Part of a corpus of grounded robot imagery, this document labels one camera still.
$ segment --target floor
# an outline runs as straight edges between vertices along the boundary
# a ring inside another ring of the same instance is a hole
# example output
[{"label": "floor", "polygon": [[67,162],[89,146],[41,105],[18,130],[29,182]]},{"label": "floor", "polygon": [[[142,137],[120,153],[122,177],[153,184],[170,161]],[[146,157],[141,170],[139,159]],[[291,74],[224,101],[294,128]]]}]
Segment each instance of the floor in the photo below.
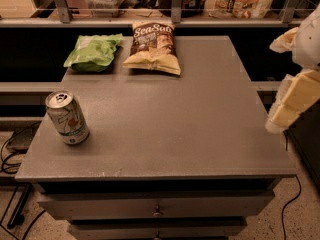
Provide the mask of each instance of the floor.
[{"label": "floor", "polygon": [[[12,134],[12,132],[0,132],[0,144]],[[283,137],[283,147],[286,146],[286,139]],[[284,224],[288,240],[316,240],[320,235],[320,192],[315,188],[312,179],[306,171],[302,161],[297,155],[293,145],[289,142],[287,153],[298,171],[298,178],[301,182],[300,196],[290,203],[284,212]],[[32,191],[22,212],[24,222],[11,230],[5,232],[15,204],[22,193],[22,187],[18,188],[8,211],[6,208],[14,193],[15,187],[0,185],[0,216],[2,227],[0,228],[0,240],[27,239],[27,240],[74,240],[67,233],[68,223],[56,221],[48,213],[44,213],[31,227],[26,238],[24,237],[29,225],[42,211],[37,204],[38,193]],[[275,198],[266,208],[254,217],[248,217],[248,226],[237,236],[229,240],[278,240],[284,239],[281,213],[285,204],[299,193],[299,184],[296,178],[283,179],[275,188]]]}]

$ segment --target silver can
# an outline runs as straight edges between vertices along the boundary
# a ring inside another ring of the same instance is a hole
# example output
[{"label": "silver can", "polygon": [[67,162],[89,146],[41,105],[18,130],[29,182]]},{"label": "silver can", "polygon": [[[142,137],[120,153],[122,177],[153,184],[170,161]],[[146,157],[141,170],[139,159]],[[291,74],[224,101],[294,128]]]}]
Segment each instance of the silver can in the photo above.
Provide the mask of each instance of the silver can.
[{"label": "silver can", "polygon": [[63,142],[78,144],[89,135],[79,102],[72,92],[62,90],[49,94],[46,109]]}]

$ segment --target desk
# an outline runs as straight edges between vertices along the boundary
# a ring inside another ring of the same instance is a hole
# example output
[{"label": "desk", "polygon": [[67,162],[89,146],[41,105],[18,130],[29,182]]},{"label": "desk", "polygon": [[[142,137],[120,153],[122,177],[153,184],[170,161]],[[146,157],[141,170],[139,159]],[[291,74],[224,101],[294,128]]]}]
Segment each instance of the desk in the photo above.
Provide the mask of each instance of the desk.
[{"label": "desk", "polygon": [[77,239],[202,239],[237,234],[296,174],[228,37],[176,37],[180,77],[121,66],[68,70],[88,139],[64,144],[45,116],[16,176],[42,192]]}]

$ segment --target drawer knob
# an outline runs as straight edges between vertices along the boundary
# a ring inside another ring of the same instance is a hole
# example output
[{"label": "drawer knob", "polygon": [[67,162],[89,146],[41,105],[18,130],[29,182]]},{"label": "drawer knob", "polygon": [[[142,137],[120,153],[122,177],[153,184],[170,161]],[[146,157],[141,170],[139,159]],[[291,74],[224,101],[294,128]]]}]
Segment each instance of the drawer knob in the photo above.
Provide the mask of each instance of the drawer knob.
[{"label": "drawer knob", "polygon": [[153,217],[159,218],[159,217],[162,217],[162,216],[163,216],[163,213],[160,211],[160,207],[156,206],[156,210],[153,213]]}]

